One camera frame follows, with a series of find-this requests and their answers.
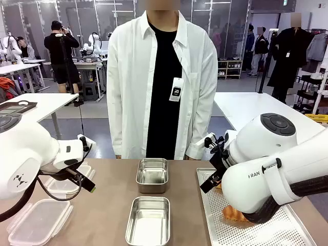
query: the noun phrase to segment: white shirt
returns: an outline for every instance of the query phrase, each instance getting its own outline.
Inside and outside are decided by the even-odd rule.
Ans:
[[[181,160],[186,154],[201,159],[204,149],[195,144],[207,134],[217,86],[217,53],[204,29],[181,13],[172,45],[184,79],[174,158]],[[108,116],[113,149],[122,158],[146,156],[156,54],[157,40],[146,12],[118,26],[109,40]],[[159,132],[158,141],[162,138]]]

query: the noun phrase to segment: stainless steel tray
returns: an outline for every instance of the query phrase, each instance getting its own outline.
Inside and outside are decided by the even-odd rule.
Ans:
[[[201,185],[212,168],[197,169]],[[220,189],[201,191],[212,246],[315,246],[306,228],[289,205],[281,207],[265,224],[230,221],[222,210],[229,205]]]
[[[145,158],[139,162],[136,182],[140,193],[164,193],[169,181],[168,161]]]
[[[164,246],[170,240],[170,202],[165,197],[133,200],[125,239],[132,246]]]

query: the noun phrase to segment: logo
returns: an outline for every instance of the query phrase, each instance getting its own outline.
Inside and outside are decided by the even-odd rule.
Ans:
[[[258,175],[260,175],[260,172],[251,173],[251,174],[248,175],[248,178],[253,178],[253,177],[256,177]]]
[[[19,181],[19,184],[17,185],[17,188],[20,186],[20,185],[22,185],[22,184],[24,184],[24,183],[27,183],[26,181],[22,181],[22,177],[23,177],[23,175],[24,175],[24,173],[21,175],[21,176],[19,176],[19,175],[16,175],[16,177],[14,177],[14,180],[18,180]]]
[[[173,92],[172,92],[172,96],[179,96],[181,92],[181,88],[179,87],[174,87],[173,88]]]

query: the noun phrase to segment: black shorts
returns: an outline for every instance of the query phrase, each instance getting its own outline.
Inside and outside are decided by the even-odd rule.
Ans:
[[[80,76],[76,65],[74,63],[70,63],[68,65],[68,68],[72,84],[79,83]],[[52,70],[58,84],[65,84],[66,82],[68,82],[68,75],[65,64],[53,64]]]

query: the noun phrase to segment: black t-shirt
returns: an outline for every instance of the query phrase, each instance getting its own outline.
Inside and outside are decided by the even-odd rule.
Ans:
[[[157,39],[157,55],[150,108],[147,158],[174,159],[180,101],[169,101],[173,79],[181,78],[182,65],[173,48],[175,32],[158,30],[149,23]]]
[[[69,33],[67,33],[66,36],[64,35],[64,43],[67,59],[72,63],[72,48],[78,48],[80,44]],[[51,64],[64,64],[64,55],[62,45],[60,44],[60,38],[56,37],[55,33],[51,33],[49,36],[45,37],[45,47],[50,52]]]
[[[21,46],[20,50],[22,51],[22,57],[29,57],[29,54],[27,53],[27,45],[24,48],[23,46]]]

